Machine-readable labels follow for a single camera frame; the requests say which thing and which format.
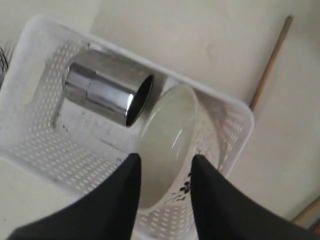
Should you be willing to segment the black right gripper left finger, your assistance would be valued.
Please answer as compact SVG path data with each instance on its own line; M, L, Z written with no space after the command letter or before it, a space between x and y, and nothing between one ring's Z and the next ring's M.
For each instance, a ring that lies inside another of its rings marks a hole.
M129 240L141 192L141 158L131 153L98 187L73 204L16 228L10 240Z

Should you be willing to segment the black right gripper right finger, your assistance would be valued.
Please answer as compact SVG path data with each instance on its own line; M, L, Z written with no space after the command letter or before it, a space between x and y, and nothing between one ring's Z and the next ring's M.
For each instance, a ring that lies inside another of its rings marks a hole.
M315 240L238 190L201 154L191 163L191 203L200 240Z

